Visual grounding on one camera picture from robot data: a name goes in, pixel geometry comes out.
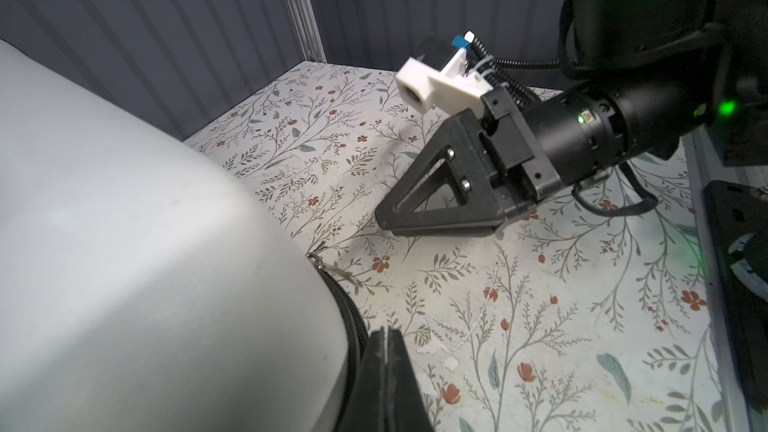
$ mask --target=gray wall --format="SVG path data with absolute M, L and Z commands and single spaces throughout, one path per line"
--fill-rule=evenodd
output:
M 496 56 L 557 55 L 562 0 L 312 0 L 329 62 L 397 70 L 428 34 L 473 30 Z M 557 72 L 519 72 L 530 85 L 564 87 Z
M 0 0 L 0 38 L 179 139 L 302 60 L 285 0 Z

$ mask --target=floral tablecloth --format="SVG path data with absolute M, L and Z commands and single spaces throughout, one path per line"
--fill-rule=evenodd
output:
M 495 237 L 383 232 L 375 206 L 443 118 L 392 72 L 302 62 L 187 144 L 350 274 L 370 328 L 400 329 L 437 430 L 724 430 L 683 151 L 634 160 L 661 200 L 642 217 L 563 191 Z M 613 174 L 588 196 L 634 195 Z

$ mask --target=blue tab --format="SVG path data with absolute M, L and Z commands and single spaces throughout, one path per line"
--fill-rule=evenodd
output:
M 469 47 L 469 42 L 467 42 L 466 39 L 462 36 L 456 36 L 453 42 L 451 42 L 451 45 L 457 49 L 466 49 Z

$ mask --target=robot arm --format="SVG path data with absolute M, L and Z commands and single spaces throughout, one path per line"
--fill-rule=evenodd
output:
M 381 202 L 379 225 L 398 235 L 489 235 L 568 187 L 592 213 L 639 215 L 658 200 L 627 161 L 644 152 L 668 159 L 702 124 L 727 165 L 763 163 L 766 3 L 565 0 L 559 61 L 538 64 L 498 59 L 472 33 L 450 46 L 428 40 L 398 72 L 398 87 L 417 110 L 437 105 L 452 116 Z M 738 7 L 751 20 L 731 15 Z M 567 54 L 571 31 L 578 60 Z M 583 82 L 544 103 L 505 70 L 554 65 Z M 603 211 L 583 200 L 615 166 L 640 201 Z M 457 206 L 427 210 L 445 184 Z

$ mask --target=black cylindrical joint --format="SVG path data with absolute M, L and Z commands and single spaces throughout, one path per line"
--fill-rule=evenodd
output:
M 536 139 L 570 186 L 597 170 L 665 144 L 702 123 L 700 74 L 654 68 L 586 82 L 522 112 Z

